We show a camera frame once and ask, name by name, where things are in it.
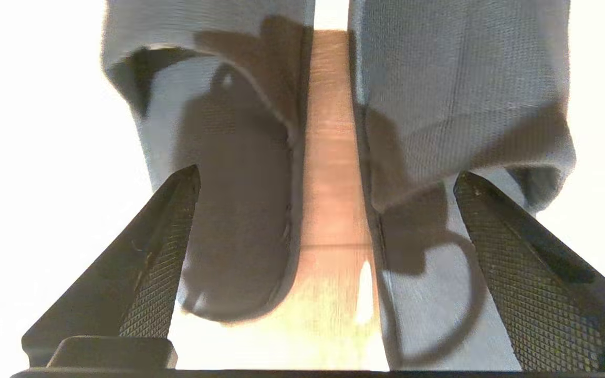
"gray fabric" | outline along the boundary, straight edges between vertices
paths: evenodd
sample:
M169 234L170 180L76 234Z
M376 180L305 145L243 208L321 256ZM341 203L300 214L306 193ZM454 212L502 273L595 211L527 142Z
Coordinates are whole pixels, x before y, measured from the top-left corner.
M392 369L519 370L452 195L481 170L522 206L575 156L560 0L354 0L363 188Z
M103 68L153 188L199 165L179 292L199 316L260 316L293 284L312 16L294 0L109 1Z

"slipper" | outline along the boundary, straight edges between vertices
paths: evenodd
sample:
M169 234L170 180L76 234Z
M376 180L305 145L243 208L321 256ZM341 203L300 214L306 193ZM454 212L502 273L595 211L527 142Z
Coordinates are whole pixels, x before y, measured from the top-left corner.
M569 2L353 0L354 110L392 369L520 370L452 192L531 213L573 169Z
M153 189L197 164L178 301L271 311L300 249L313 0L110 0L103 69L129 103Z

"wooden floor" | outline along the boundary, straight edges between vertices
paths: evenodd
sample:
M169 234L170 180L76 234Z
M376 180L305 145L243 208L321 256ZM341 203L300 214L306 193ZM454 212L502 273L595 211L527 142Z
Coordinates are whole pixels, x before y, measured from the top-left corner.
M295 284L279 307L257 320L218 324L175 314L170 338L180 355L178 369L387 369L346 31L315 31L309 85Z

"white background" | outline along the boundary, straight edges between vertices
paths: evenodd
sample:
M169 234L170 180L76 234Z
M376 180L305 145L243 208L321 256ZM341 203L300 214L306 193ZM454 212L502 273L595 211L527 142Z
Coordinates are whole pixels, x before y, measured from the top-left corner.
M151 194L127 105L100 71L103 11L0 1L0 376L26 368L22 334ZM605 2L574 2L570 31L578 168L539 218L605 275Z

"black metal frame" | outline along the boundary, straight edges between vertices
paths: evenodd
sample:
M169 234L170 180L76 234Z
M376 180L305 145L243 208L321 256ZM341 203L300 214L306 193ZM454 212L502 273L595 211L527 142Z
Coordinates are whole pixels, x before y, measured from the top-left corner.
M505 372L369 372L369 371L178 371L173 369L176 353L166 339L200 190L196 167L171 175L142 211L94 261L86 272L53 304L22 338L30 369L18 378L74 377L194 377L224 378L263 376L266 378L365 377L487 377L487 376L605 376L605 344L593 352L593 361L583 361L581 373ZM544 277L545 284L564 293L567 308L585 324L590 334L605 343L605 278L560 242L528 213L490 182L468 172L459 176L454 189L457 203L475 244L481 268L489 278L499 314L506 324L518 360L525 370L571 370L567 363L579 359L576 342L590 337L571 330L571 353L565 361L538 364L543 353L539 338L524 338L523 328L547 332L533 323L519 323L510 306L510 292L500 285L500 266L492 258L519 255L521 264ZM516 285L530 284L518 277ZM545 301L545 316L550 307Z

